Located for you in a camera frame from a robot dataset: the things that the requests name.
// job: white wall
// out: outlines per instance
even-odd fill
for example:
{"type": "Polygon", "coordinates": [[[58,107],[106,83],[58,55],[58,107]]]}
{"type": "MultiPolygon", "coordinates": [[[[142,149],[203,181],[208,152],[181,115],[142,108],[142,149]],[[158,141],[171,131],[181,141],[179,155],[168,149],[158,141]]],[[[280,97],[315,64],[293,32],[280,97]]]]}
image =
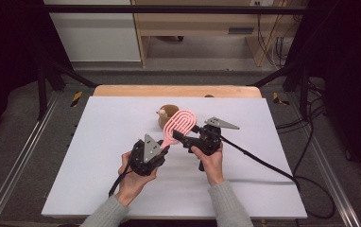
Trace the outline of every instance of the white wall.
{"type": "MultiPolygon", "coordinates": [[[[129,0],[44,0],[45,4],[130,5],[129,0]]],[[[70,61],[140,61],[131,14],[51,13],[70,61]]]]}

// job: human hand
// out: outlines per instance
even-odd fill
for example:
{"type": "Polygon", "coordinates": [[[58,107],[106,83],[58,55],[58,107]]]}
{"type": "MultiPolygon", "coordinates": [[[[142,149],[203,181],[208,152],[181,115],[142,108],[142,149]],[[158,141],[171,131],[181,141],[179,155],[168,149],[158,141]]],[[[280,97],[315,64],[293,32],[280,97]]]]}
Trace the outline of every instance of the human hand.
{"type": "Polygon", "coordinates": [[[224,182],[224,176],[222,175],[222,143],[219,149],[210,156],[205,155],[203,151],[195,146],[192,146],[191,150],[203,163],[208,183],[211,186],[224,182]]]}
{"type": "MultiPolygon", "coordinates": [[[[128,164],[130,151],[122,154],[122,166],[118,169],[118,174],[122,174],[128,164]]],[[[142,191],[146,183],[157,178],[157,168],[149,176],[140,176],[129,167],[128,174],[119,184],[119,191],[116,198],[122,205],[128,206],[142,191]]]]}

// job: white table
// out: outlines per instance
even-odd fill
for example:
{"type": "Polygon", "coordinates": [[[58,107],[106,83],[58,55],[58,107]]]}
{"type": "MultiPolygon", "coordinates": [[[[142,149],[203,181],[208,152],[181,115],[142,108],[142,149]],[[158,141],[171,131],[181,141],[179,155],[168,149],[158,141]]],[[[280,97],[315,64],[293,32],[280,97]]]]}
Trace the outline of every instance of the white table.
{"type": "MultiPolygon", "coordinates": [[[[163,138],[156,111],[175,104],[193,111],[198,125],[212,116],[239,126],[222,135],[290,173],[266,100],[239,97],[90,97],[42,214],[54,218],[91,215],[108,197],[120,155],[145,133],[163,138]]],[[[129,206],[129,218],[214,218],[205,173],[181,144],[171,146],[158,177],[129,206]]],[[[286,177],[224,144],[223,169],[252,218],[307,218],[296,186],[286,177]]]]}

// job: red and white object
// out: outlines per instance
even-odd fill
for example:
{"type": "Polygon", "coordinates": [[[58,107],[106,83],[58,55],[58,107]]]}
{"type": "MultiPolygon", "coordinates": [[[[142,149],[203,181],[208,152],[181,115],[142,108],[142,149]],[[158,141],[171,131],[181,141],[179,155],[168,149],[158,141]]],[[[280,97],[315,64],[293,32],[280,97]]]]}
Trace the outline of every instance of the red and white object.
{"type": "Polygon", "coordinates": [[[163,127],[163,143],[161,144],[161,148],[179,143],[179,141],[173,137],[174,130],[186,135],[196,123],[197,119],[193,112],[188,110],[177,111],[163,127]]]}

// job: cabinet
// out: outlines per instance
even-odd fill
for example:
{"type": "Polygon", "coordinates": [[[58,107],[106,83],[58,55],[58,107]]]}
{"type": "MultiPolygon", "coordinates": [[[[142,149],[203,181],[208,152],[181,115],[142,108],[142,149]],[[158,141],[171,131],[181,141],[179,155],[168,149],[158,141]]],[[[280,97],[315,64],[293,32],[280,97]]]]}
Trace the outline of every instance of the cabinet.
{"type": "MultiPolygon", "coordinates": [[[[250,6],[250,0],[131,0],[132,5],[168,6],[250,6]]],[[[274,7],[305,6],[304,0],[275,0],[274,7]]],[[[146,63],[150,36],[245,36],[257,66],[265,62],[265,52],[258,43],[258,15],[227,14],[134,14],[142,63],[146,63]],[[244,31],[234,34],[232,29],[244,31]]],[[[274,37],[293,37],[299,19],[292,15],[261,15],[260,31],[267,49],[274,37]]]]}
{"type": "MultiPolygon", "coordinates": [[[[45,4],[130,5],[128,0],[44,0],[45,4]]],[[[140,61],[132,14],[51,13],[71,61],[140,61]]]]}

